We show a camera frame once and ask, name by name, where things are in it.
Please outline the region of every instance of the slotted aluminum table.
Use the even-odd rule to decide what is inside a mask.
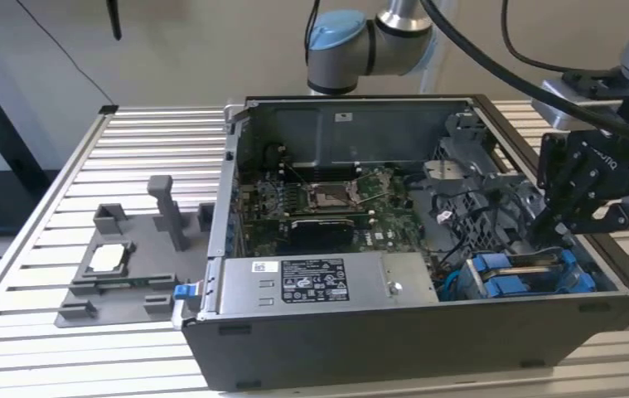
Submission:
[[[534,147],[551,131],[526,101],[500,110]],[[59,329],[56,308],[94,234],[100,203],[156,212],[146,194],[171,174],[196,210],[216,196],[224,146],[220,108],[130,109],[102,115],[0,262],[0,396],[218,396],[167,322]],[[615,234],[629,254],[629,232]],[[629,329],[594,337],[554,370],[264,391],[250,396],[629,396]]]

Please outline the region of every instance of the green circuit board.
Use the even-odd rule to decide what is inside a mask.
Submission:
[[[240,207],[248,256],[280,255],[290,224],[312,219],[354,223],[354,238],[336,248],[339,252],[426,253],[424,230],[403,177],[391,168],[364,168],[352,181],[264,181],[246,191]]]

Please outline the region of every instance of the white wall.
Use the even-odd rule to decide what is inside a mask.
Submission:
[[[104,0],[24,0],[123,105],[212,105],[306,94],[311,0],[128,0],[115,41]],[[372,17],[387,0],[326,0]],[[366,78],[360,93],[414,93],[419,76]],[[0,0],[0,104],[44,167],[60,167],[107,101],[22,8]]]
[[[487,54],[526,79],[540,84],[555,72],[524,65],[506,51],[502,0],[458,0],[458,29]],[[629,39],[629,0],[511,0],[510,33],[528,57],[588,69],[620,63]],[[523,99],[454,46],[443,62],[436,90],[446,94],[484,93],[492,99]]]

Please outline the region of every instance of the motherboard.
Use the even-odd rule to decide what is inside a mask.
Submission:
[[[399,170],[356,167],[340,175],[351,179],[331,181],[330,173],[308,182],[312,175],[291,167],[242,186],[248,256],[428,251]]]

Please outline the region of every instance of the power supply label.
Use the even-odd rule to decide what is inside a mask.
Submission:
[[[284,260],[280,266],[286,303],[348,301],[344,259]]]

